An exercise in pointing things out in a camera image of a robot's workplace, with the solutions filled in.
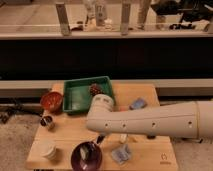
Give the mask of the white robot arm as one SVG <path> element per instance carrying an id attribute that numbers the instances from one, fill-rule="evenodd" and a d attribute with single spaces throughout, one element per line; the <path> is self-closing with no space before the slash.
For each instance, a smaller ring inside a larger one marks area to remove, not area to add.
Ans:
<path id="1" fill-rule="evenodd" d="M 192 101 L 138 110 L 114 111 L 108 95 L 93 97 L 86 127 L 99 133 L 213 138 L 213 101 Z"/>

